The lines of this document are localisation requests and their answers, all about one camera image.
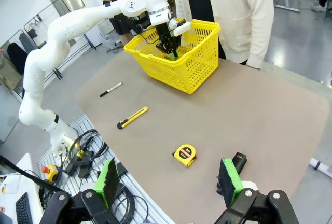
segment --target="red button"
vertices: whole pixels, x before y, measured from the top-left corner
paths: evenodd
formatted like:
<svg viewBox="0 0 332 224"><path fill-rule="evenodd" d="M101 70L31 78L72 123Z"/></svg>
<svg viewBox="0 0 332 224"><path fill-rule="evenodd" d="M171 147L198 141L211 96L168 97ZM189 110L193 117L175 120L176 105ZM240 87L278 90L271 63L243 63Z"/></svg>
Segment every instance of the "red button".
<svg viewBox="0 0 332 224"><path fill-rule="evenodd" d="M43 166L43 167L41 167L41 172L48 174L48 173L50 173L50 169L47 168L46 166Z"/></svg>

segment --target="tape measure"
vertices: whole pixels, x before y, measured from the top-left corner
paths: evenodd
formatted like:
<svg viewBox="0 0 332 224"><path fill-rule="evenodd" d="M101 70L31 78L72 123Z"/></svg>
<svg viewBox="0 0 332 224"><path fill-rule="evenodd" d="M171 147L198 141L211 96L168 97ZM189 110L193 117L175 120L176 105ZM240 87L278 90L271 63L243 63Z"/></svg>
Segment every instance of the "tape measure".
<svg viewBox="0 0 332 224"><path fill-rule="evenodd" d="M175 157L185 167L189 167L197 157L197 154L192 145L181 145L176 152L173 153L173 157Z"/></svg>

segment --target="robotic arm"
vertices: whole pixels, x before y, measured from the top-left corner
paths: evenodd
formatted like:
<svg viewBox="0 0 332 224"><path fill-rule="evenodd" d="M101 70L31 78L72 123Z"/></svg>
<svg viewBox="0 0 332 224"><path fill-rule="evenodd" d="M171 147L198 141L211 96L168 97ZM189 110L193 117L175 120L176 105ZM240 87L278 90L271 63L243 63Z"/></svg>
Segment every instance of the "robotic arm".
<svg viewBox="0 0 332 224"><path fill-rule="evenodd" d="M70 51L69 40L84 34L100 21L120 13L135 17L145 11L149 14L152 26L156 26L159 36L163 37L160 42L164 44L159 43L159 47L172 47L167 52L174 52L179 44L173 43L175 39L171 38L166 29L169 26L175 29L177 24L174 18L171 20L167 0L117 0L99 7L76 10L56 19L48 29L47 43L41 49L29 53L24 69L25 95L19 118L22 123L37 125L50 134L51 149L56 159L60 152L70 147L67 138L75 140L77 133L56 113L42 109L45 72L56 68L66 58Z"/></svg>

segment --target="yellow utility knife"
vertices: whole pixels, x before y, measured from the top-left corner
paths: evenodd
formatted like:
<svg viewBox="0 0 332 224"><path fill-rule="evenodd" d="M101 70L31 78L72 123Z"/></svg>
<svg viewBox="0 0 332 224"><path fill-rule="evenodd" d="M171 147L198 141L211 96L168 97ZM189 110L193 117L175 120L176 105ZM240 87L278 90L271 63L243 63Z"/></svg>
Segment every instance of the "yellow utility knife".
<svg viewBox="0 0 332 224"><path fill-rule="evenodd" d="M125 128L127 125L129 125L131 122L133 122L135 119L137 119L139 116L141 116L142 114L146 113L148 111L148 107L145 106L143 107L141 110L135 112L132 116L130 116L129 118L125 119L124 121L120 121L117 125L117 127L119 129L123 129Z"/></svg>

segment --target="tabletop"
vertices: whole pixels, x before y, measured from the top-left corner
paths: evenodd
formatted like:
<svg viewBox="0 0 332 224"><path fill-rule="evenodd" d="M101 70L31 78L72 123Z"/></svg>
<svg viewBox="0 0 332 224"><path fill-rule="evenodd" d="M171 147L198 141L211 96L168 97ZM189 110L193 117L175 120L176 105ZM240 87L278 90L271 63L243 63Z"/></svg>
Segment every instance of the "tabletop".
<svg viewBox="0 0 332 224"><path fill-rule="evenodd" d="M123 85L106 96L99 94ZM214 223L225 210L216 193L221 157L247 155L242 180L260 192L291 195L321 138L328 102L273 75L220 60L192 94L148 77L135 59L117 55L76 93L108 146L175 223ZM147 113L122 130L117 123L144 106ZM184 167L172 157L191 144L197 159Z"/></svg>

